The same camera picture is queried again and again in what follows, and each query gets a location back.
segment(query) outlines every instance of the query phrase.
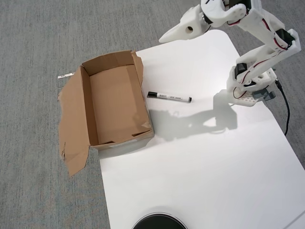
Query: white table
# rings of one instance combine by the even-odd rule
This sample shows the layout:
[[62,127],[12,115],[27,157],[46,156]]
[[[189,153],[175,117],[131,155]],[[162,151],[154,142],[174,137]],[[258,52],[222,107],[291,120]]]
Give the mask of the white table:
[[305,228],[305,171],[272,113],[220,92],[239,56],[229,37],[213,30],[137,54],[144,94],[193,101],[147,99],[155,138],[100,152],[111,229],[157,211],[189,229]]

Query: black marker cap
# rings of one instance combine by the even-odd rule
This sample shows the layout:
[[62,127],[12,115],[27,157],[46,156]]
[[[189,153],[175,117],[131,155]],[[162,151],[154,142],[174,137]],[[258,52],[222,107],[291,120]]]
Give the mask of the black marker cap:
[[157,92],[148,92],[147,98],[157,98]]

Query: screw hole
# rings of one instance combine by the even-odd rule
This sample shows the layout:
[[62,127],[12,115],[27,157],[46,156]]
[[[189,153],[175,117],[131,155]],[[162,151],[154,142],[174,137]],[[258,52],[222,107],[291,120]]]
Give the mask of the screw hole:
[[187,33],[192,33],[194,31],[194,29],[191,27],[191,26],[188,26],[187,28],[186,28],[186,32]]

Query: whiteboard marker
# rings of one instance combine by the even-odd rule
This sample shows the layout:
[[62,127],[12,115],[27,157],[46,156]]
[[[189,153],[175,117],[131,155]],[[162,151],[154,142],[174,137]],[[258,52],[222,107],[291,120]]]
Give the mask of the whiteboard marker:
[[184,103],[190,103],[192,101],[191,97],[172,96],[172,95],[167,95],[167,94],[157,93],[157,92],[148,92],[147,98],[168,99],[168,100],[174,100],[174,101],[184,102]]

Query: sticker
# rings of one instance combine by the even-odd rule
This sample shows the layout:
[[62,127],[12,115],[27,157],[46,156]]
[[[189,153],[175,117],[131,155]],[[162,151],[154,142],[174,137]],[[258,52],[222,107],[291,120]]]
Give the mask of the sticker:
[[137,139],[133,139],[133,140],[130,140],[130,141],[127,141],[127,142],[123,142],[123,143],[119,143],[117,145],[113,145],[113,146],[109,146],[111,148],[115,148],[115,147],[118,147],[118,146],[122,146],[122,145],[125,145],[125,144],[128,144],[128,143],[131,143],[131,142],[136,142]]
[[65,74],[65,75],[60,75],[60,76],[57,76],[57,79],[61,79],[61,78],[65,78],[65,77],[68,77],[68,76],[72,76],[74,75],[74,73],[69,73],[69,74]]

